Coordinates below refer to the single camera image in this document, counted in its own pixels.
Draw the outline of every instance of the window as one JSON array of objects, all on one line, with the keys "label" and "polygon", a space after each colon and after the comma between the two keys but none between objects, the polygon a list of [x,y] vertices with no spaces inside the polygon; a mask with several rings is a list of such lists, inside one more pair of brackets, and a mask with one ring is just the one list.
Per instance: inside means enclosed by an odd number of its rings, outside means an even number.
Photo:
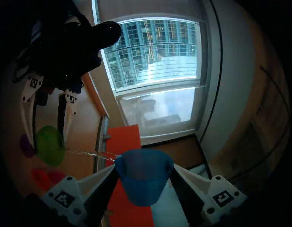
[{"label": "window", "polygon": [[120,24],[120,40],[104,49],[116,92],[166,81],[200,80],[198,23],[149,18]]}]

